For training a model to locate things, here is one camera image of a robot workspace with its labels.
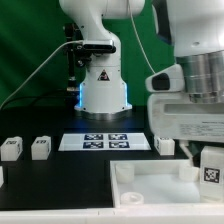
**white cable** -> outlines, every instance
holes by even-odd
[[[83,41],[70,41],[70,42],[66,42],[64,44],[62,44],[60,47],[58,47],[11,95],[9,95],[5,101],[1,104],[0,106],[0,111],[2,110],[3,106],[8,102],[8,100],[10,100],[12,97],[14,97],[29,81],[30,79],[32,79],[37,72],[40,71],[41,68],[43,68],[50,60],[52,57],[54,57],[54,55],[64,46],[68,45],[68,44],[74,44],[74,43],[82,43]]]
[[[140,49],[141,49],[141,51],[142,51],[142,54],[143,54],[143,56],[144,56],[144,58],[145,58],[145,60],[146,60],[146,62],[147,62],[147,64],[148,64],[149,68],[151,69],[151,71],[153,72],[153,74],[155,74],[155,71],[154,71],[152,65],[150,64],[150,62],[149,62],[149,60],[148,60],[148,58],[147,58],[147,56],[146,56],[145,50],[144,50],[144,48],[143,48],[143,46],[142,46],[142,43],[141,43],[141,40],[140,40],[140,38],[139,38],[138,31],[137,31],[137,29],[136,29],[135,22],[134,22],[134,19],[133,19],[133,14],[132,14],[132,10],[131,10],[130,0],[128,0],[128,8],[129,8],[129,11],[130,11],[131,23],[132,23],[132,26],[133,26],[133,29],[134,29],[135,36],[136,36],[136,38],[137,38],[138,44],[139,44]]]
[[[188,159],[190,160],[191,166],[193,166],[193,155],[190,152],[190,150],[187,148],[187,146],[189,146],[188,141],[187,140],[179,140],[179,146],[183,150],[185,155],[188,157]]]

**blue light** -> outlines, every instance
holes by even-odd
[[[79,85],[79,107],[82,107],[82,84]]]
[[[124,86],[125,86],[125,105],[127,107],[128,106],[128,87],[126,83],[124,84]]]

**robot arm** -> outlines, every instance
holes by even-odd
[[[153,93],[148,100],[152,132],[173,139],[223,142],[224,1],[152,4],[157,34],[174,45],[176,60],[146,80]]]
[[[224,102],[224,1],[153,0],[157,34],[174,45],[194,103]]]
[[[132,14],[138,15],[145,0],[59,0],[82,33],[83,44],[77,47],[91,53],[85,80],[80,85],[80,102],[75,107],[85,117],[114,119],[131,109],[121,78],[120,40],[102,23],[102,19],[128,18],[129,1]]]
[[[80,28],[84,40],[111,40],[102,19],[123,19],[130,17],[128,0],[59,0],[63,11]],[[138,15],[145,0],[130,0],[133,15]]]

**green screen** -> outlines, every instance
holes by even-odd
[[[73,21],[63,13],[58,0],[1,0],[0,8],[2,103],[65,42],[63,25]],[[145,88],[145,79],[152,75],[152,72],[138,46],[131,21],[105,20],[103,23],[122,43],[122,78],[128,84],[129,103],[145,105],[149,95]],[[146,0],[144,10],[135,18],[135,23],[154,70],[158,72],[172,65],[172,47],[156,37],[150,0]],[[75,70],[77,79],[82,81],[85,75],[83,69]],[[65,89],[67,77],[67,59],[63,52],[60,52],[16,96],[38,96],[47,91]]]

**black tabletop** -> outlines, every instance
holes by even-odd
[[[150,151],[59,152],[64,133],[143,132]],[[46,161],[32,161],[36,137],[52,138]],[[113,207],[110,161],[166,159],[154,150],[145,107],[134,107],[127,117],[96,121],[77,116],[66,107],[21,107],[0,112],[0,144],[6,138],[23,138],[23,153],[16,162],[1,162],[4,185],[0,210],[75,209]]]

